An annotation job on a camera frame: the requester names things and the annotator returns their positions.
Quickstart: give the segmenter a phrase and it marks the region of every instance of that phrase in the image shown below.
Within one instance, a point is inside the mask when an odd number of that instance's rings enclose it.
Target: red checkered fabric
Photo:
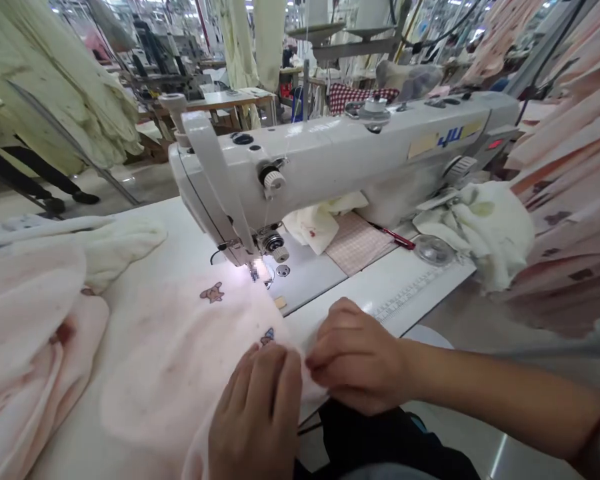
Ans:
[[[364,101],[369,97],[375,97],[378,94],[380,94],[380,98],[387,99],[387,103],[391,103],[400,94],[400,90],[358,90],[352,89],[342,83],[332,83],[329,90],[330,115],[334,117],[340,115],[345,110],[345,105],[350,101]]]

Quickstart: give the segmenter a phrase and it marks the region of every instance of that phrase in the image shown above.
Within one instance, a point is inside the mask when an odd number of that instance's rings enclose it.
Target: right hand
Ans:
[[[341,298],[329,309],[306,364],[332,398],[364,415],[376,415],[414,396],[408,343]]]

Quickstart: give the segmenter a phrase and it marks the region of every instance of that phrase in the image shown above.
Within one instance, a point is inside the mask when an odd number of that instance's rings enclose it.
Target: factory worker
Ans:
[[[330,308],[305,363],[331,396],[319,411],[330,463],[309,473],[295,461],[301,358],[271,342],[246,352],[218,403],[211,480],[478,480],[464,454],[399,408],[410,400],[487,422],[600,479],[598,390],[488,355],[396,339],[346,298]]]

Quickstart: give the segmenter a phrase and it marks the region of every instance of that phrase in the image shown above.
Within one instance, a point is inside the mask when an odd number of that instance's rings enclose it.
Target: yellow sticker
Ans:
[[[416,155],[420,155],[427,150],[435,148],[435,146],[438,144],[439,137],[440,134],[438,133],[430,133],[412,141],[411,145],[409,146],[409,155],[407,158],[415,157]]]
[[[475,122],[471,122],[462,127],[462,134],[460,134],[460,138],[467,138],[470,135],[482,130],[482,121],[476,120]]]

